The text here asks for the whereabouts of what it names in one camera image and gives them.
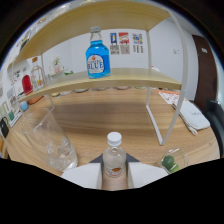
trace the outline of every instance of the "wooden table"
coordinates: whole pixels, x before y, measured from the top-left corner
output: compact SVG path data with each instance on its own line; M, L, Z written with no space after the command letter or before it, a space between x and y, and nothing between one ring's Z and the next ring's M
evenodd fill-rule
M71 93L53 98L52 112L72 142L77 155L78 166L89 163L108 147L107 134L117 131L122 134L123 149L142 163L157 166L157 161L171 148L181 148L189 156L189 165L219 159L219 147L211 128L194 136L178 117L170 138L160 146L154 126L145 107L147 90L130 87L127 90L107 88L103 91L90 89L83 93ZM25 115L41 107L51 107L44 97L31 105ZM156 90L151 91L150 108L164 136L174 114ZM23 118L10 129L8 153L17 162L31 164L52 174L62 172L49 167L30 147L21 131ZM104 173L102 189L128 189L126 175L109 178Z

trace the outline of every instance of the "bottle cap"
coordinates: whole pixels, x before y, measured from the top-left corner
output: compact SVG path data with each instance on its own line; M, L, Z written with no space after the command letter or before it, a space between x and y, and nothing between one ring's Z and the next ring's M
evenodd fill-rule
M37 61L37 57L35 57L35 58L32 59L32 62L35 62L35 61Z
M90 28L91 33L98 33L101 31L101 28L99 26L93 26Z
M111 132L107 135L107 142L110 146L119 146L121 144L122 136L118 132Z

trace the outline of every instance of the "blue liquid bottle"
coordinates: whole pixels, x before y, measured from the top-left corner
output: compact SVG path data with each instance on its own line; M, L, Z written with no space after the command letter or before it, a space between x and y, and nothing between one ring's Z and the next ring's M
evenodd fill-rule
M90 47L86 51L87 71L90 79L110 75L109 49L103 45L100 27L91 27Z

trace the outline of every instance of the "wooden shelf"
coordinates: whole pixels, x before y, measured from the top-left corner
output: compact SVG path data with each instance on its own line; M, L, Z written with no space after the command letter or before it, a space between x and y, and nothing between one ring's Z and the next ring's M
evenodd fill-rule
M55 80L48 81L46 87L19 99L19 102L55 92L114 86L146 86L181 89L181 84L178 81L153 69L114 68L111 69L111 75L109 77L100 79L89 79L87 72L59 77Z
M73 37L90 33L92 26L106 29L151 30L170 17L165 10L138 2L103 1L74 8L44 26L36 33L15 60L15 64L43 54Z

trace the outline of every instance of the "bottle label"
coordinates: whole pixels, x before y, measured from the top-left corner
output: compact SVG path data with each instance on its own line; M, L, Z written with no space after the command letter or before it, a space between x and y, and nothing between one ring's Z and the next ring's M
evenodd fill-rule
M99 55L91 55L88 58L88 70L90 74L101 73L104 71L104 61Z
M104 165L104 167L105 167L106 174L110 177L118 177L124 171L124 166L113 168L113 169L110 169L110 168L106 167L105 165Z

